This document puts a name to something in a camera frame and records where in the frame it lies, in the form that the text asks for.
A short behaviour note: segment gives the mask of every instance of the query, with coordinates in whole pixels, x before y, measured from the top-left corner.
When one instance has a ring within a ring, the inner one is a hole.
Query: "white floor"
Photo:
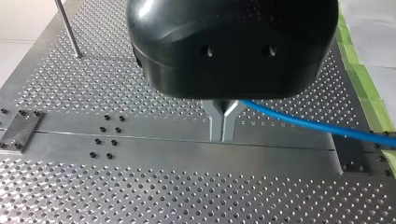
[[[353,45],[396,126],[396,1],[342,0]]]
[[[0,0],[0,87],[55,13],[53,0]]]

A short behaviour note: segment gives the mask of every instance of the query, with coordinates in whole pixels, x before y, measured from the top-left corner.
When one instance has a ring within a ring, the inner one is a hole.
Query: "screw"
[[[387,159],[386,159],[384,156],[379,156],[379,157],[378,157],[378,160],[379,160],[379,161],[386,161]]]
[[[14,143],[14,147],[15,147],[15,148],[20,148],[20,147],[21,147],[21,144],[19,144],[19,143]]]
[[[348,168],[349,168],[349,165],[348,165],[348,164],[344,164],[344,165],[343,165],[343,171],[347,171]]]
[[[392,175],[392,172],[391,172],[390,170],[385,170],[385,171],[384,171],[384,175],[385,175],[385,176],[391,176],[391,175]]]
[[[361,165],[361,167],[359,167],[359,170],[361,171],[361,172],[366,172],[366,166],[365,165]]]

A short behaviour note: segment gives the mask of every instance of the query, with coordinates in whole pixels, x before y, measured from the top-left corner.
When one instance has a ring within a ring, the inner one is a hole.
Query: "metal bar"
[[[235,133],[236,118],[245,110],[247,106],[241,101],[234,101],[224,113],[223,142],[232,142]]]
[[[67,19],[66,12],[64,11],[64,5],[62,4],[61,0],[55,0],[55,4],[58,7],[58,10],[59,10],[59,13],[61,14],[62,20],[64,21],[64,27],[66,28],[67,35],[69,36],[70,42],[73,46],[73,49],[75,52],[75,57],[80,58],[80,57],[82,57],[82,54],[79,51],[76,38],[73,34],[73,30],[70,27],[69,19]]]
[[[348,174],[369,174],[371,167],[364,151],[367,143],[338,135],[332,135],[332,141],[343,172]]]
[[[210,117],[210,141],[221,142],[223,112],[221,110],[221,101],[203,100],[201,105]]]
[[[22,153],[29,144],[35,128],[44,113],[33,110],[19,110],[0,140],[0,152]]]
[[[395,223],[396,181],[339,176],[328,150],[94,138],[0,154],[3,223]]]

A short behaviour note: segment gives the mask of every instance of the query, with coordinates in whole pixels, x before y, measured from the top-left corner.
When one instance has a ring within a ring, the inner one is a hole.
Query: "metal table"
[[[210,141],[201,102],[164,96],[142,77],[124,0],[65,9],[82,57],[57,15],[0,90],[1,135],[41,115],[22,154],[0,153],[0,223],[396,223],[382,146],[251,109],[233,141]],[[336,43],[306,91],[259,102],[368,131]],[[344,169],[355,152],[367,172]]]

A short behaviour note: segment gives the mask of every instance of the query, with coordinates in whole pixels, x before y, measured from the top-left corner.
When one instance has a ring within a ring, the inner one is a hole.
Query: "bolt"
[[[21,147],[21,144],[19,144],[19,143],[14,143],[14,147],[15,147],[15,148],[20,148],[20,147]]]
[[[385,175],[385,176],[391,176],[391,175],[392,175],[392,172],[391,172],[390,170],[385,170],[385,171],[384,171],[384,175]]]
[[[366,172],[366,171],[367,171],[365,165],[361,165],[361,167],[359,167],[359,170],[360,170],[361,172]]]
[[[113,159],[113,154],[107,153],[107,154],[106,154],[106,157],[107,157],[109,160],[111,160],[111,159]]]
[[[344,165],[343,165],[343,171],[347,171],[348,168],[349,168],[349,165],[348,165],[348,164],[344,164]]]
[[[378,160],[379,160],[379,161],[386,161],[387,159],[385,158],[385,156],[379,156],[379,157],[378,157]]]

